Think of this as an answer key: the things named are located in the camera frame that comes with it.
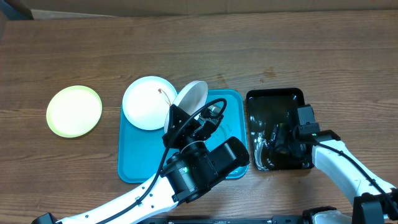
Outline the white plate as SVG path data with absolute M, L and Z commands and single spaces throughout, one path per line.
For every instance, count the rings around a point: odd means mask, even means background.
M 205 105 L 208 96 L 208 84 L 195 80 L 187 84 L 174 99 L 172 105 L 178 106 L 188 115 L 192 115 Z
M 175 87 L 166 79 L 142 77 L 126 89 L 122 100 L 123 113 L 139 129 L 160 129 L 164 127 L 169 107 L 176 97 Z

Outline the green rimmed plate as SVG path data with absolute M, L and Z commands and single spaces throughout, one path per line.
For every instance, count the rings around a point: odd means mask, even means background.
M 93 89 L 74 85 L 60 90 L 49 102 L 46 121 L 50 130 L 63 138 L 77 138 L 99 122 L 103 105 Z

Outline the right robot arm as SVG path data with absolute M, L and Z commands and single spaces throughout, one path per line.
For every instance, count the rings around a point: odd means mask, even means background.
M 317 123 L 276 124 L 271 132 L 272 154 L 311 158 L 312 166 L 326 174 L 353 206 L 350 216 L 334 207 L 303 211 L 303 223 L 384 223 L 397 220 L 397 187 L 379 178 L 350 153 L 332 130 Z

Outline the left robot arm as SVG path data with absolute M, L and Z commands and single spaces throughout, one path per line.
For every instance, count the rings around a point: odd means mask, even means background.
M 157 172 L 140 186 L 88 212 L 60 220 L 46 213 L 34 223 L 139 223 L 205 195 L 232 171 L 249 164 L 248 150 L 236 137 L 206 148 L 205 141 L 223 119 L 225 108 L 217 103 L 211 101 L 192 115 L 179 106 L 170 107 L 162 139 L 167 149 L 177 152 L 163 158 Z

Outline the teal plastic tray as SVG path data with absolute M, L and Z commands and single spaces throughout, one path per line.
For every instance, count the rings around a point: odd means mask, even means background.
M 224 98 L 227 107 L 218 129 L 205 141 L 208 150 L 213 150 L 230 137 L 248 144 L 244 105 L 241 95 L 231 89 L 210 90 L 207 101 Z M 145 131 L 132 125 L 121 113 L 118 149 L 119 177 L 130 184 L 145 182 L 155 174 L 165 150 L 162 142 L 163 129 Z

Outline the black water tray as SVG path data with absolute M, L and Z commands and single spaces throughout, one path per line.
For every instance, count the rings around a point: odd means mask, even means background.
M 298 88 L 251 90 L 246 94 L 248 126 L 253 161 L 257 170 L 272 171 L 269 164 L 269 140 L 275 124 L 289 124 L 294 138 L 300 140 L 297 108 L 305 103 L 303 92 Z

